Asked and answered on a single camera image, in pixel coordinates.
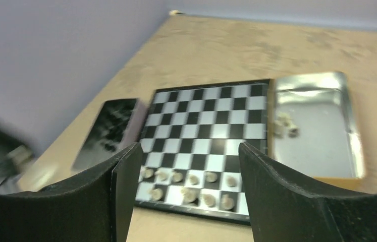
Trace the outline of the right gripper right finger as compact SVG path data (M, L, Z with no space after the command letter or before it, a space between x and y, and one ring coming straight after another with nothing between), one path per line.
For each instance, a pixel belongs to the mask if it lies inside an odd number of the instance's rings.
M255 241L377 241L377 194L326 184L248 143L239 161Z

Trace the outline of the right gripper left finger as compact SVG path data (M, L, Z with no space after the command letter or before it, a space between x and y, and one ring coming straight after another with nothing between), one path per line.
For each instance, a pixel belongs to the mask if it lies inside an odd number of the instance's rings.
M142 160L133 143L40 191L0 195L0 241L126 241Z

